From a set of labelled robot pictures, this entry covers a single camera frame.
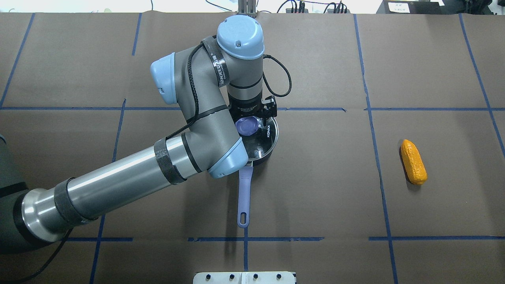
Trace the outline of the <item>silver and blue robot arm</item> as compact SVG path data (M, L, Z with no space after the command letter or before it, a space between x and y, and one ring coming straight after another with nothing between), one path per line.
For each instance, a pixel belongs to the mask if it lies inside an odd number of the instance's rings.
M226 18L215 36L153 62L150 72L166 104L178 104L186 126L147 149L52 189L28 189L1 138L1 254L62 240L72 228L185 182L213 178L251 161L247 136L277 115L276 94L263 95L263 29L246 15Z

